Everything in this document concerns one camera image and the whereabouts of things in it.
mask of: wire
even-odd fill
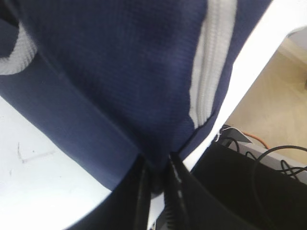
[[[238,141],[232,137],[221,138],[221,140],[227,140],[227,139],[232,140],[236,144],[236,151],[240,153],[240,147],[239,147]]]
[[[252,154],[250,151],[247,151],[245,153],[245,156],[248,157],[248,155],[250,155],[254,160],[257,160],[257,158],[254,156],[254,154]]]
[[[255,197],[255,200],[256,200],[256,203],[258,205],[258,208],[260,210],[260,213],[262,215],[262,217],[265,219],[265,221],[267,222],[267,224],[272,228],[272,229],[277,229],[275,224],[271,221],[271,219],[268,217],[261,201],[260,201],[260,198],[258,196],[258,193],[257,193],[257,189],[256,189],[256,182],[255,182],[255,174],[256,174],[256,168],[257,166],[259,165],[260,161],[266,156],[268,155],[269,153],[271,152],[274,152],[274,151],[277,151],[277,150],[282,150],[282,149],[297,149],[297,150],[303,150],[305,152],[307,152],[307,149],[304,148],[304,147],[300,147],[300,146],[294,146],[294,145],[284,145],[284,146],[278,146],[278,147],[275,147],[275,148],[272,148],[272,149],[269,149],[267,151],[265,151],[263,154],[261,154],[256,160],[255,160],[255,163],[252,167],[252,170],[251,170],[251,188],[252,188],[252,191],[253,191],[253,194],[254,194],[254,197]]]
[[[243,133],[244,135],[246,135],[246,136],[249,136],[249,137],[254,138],[254,139],[256,139],[257,141],[259,141],[267,150],[270,149],[270,147],[267,145],[267,143],[265,143],[264,140],[262,140],[261,138],[255,136],[255,135],[253,135],[253,134],[247,133],[247,132],[242,132],[242,133]]]
[[[294,174],[293,169],[290,167],[290,165],[289,165],[285,160],[281,160],[281,161],[280,161],[280,164],[281,164],[281,167],[282,167],[283,172],[284,172],[285,175],[288,176],[288,173],[287,173],[287,171],[285,170],[285,167],[284,167],[285,165],[288,167],[290,173]],[[296,180],[299,181],[299,179],[298,179],[298,177],[297,177],[296,175],[293,175],[293,177],[294,177]]]
[[[240,131],[239,129],[237,129],[237,128],[235,128],[235,127],[224,128],[224,129],[222,129],[222,131],[225,131],[225,130],[228,130],[228,129],[234,129],[234,130],[238,131],[239,133],[241,133],[243,136],[245,136],[244,133],[243,133],[242,131]]]

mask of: white desk surface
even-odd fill
[[[274,0],[233,67],[227,96],[209,136],[184,160],[191,169],[287,34],[307,25],[307,1]],[[60,230],[110,191],[0,98],[0,229]],[[163,209],[151,203],[149,223]]]

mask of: navy blue bag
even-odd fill
[[[39,55],[0,94],[113,189],[138,155],[160,172],[206,138],[269,2],[9,0]],[[6,56],[17,31],[1,26]]]

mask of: beige floor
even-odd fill
[[[307,147],[307,69],[276,52],[227,124],[254,134],[270,146]],[[280,153],[307,164],[307,152]]]

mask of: orange cable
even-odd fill
[[[266,148],[266,149],[270,149],[270,147],[267,145],[267,143],[265,143],[264,142],[264,140],[262,140],[261,138],[259,138],[259,137],[257,137],[257,136],[255,136],[255,135],[252,135],[252,134],[250,134],[250,133],[247,133],[247,132],[242,132],[244,135],[246,135],[246,136],[249,136],[249,137],[251,137],[251,138],[254,138],[254,139],[256,139],[257,141],[259,141],[262,145],[264,145],[264,147]]]

